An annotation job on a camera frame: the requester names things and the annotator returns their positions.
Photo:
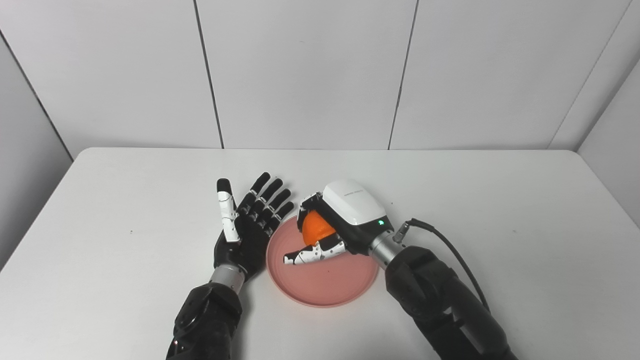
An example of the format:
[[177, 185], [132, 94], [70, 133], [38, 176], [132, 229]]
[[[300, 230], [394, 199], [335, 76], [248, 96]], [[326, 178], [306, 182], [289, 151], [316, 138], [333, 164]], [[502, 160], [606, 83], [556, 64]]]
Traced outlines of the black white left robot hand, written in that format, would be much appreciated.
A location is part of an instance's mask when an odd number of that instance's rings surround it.
[[265, 266], [272, 236], [295, 208], [292, 193], [268, 172], [258, 176], [240, 202], [228, 178], [219, 178], [216, 189], [222, 231], [214, 246], [214, 267], [234, 266], [249, 280]]

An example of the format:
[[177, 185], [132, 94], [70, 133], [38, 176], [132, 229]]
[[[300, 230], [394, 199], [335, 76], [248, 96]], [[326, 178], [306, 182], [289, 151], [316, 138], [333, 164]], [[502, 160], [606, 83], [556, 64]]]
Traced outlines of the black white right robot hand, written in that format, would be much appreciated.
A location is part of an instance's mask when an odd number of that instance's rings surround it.
[[299, 205], [296, 225], [304, 248], [286, 253], [283, 263], [320, 262], [345, 253], [370, 256], [386, 269], [403, 250], [394, 243], [394, 228], [386, 210], [361, 184], [336, 180]]

